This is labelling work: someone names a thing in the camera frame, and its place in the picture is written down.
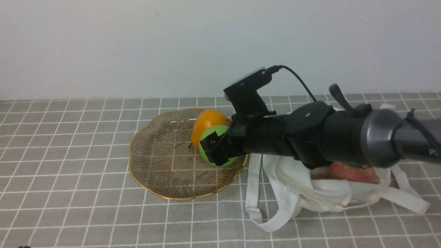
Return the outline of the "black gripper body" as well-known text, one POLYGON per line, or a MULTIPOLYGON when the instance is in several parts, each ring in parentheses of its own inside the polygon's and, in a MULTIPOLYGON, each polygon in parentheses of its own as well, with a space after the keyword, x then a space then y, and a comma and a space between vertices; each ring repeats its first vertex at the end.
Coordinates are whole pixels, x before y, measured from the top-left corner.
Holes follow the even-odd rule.
POLYGON ((293 157, 309 169, 329 166, 332 161, 324 155, 322 130, 334 113, 322 101, 282 115, 266 105, 240 107, 227 132, 227 155, 269 154, 293 157))

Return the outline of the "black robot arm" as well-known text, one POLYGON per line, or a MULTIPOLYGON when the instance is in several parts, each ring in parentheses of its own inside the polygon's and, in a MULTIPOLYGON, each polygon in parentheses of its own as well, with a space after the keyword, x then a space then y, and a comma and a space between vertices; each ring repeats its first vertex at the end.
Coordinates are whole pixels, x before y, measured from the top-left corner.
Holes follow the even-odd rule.
POLYGON ((440 164, 440 120, 370 104, 337 111, 316 101, 284 115, 237 114, 225 133, 214 131, 199 146, 217 166, 244 154, 293 157, 308 169, 333 162, 390 168, 402 159, 440 164))

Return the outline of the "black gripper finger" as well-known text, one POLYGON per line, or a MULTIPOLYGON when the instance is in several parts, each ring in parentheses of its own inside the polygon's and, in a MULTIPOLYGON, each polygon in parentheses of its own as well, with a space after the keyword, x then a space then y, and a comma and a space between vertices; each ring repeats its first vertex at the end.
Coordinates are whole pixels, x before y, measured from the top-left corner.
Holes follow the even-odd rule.
POLYGON ((220 165, 227 161, 230 157, 239 157, 239 152, 233 146, 227 133, 218 137, 217 134, 211 134, 202 141, 200 145, 208 156, 210 162, 220 165))

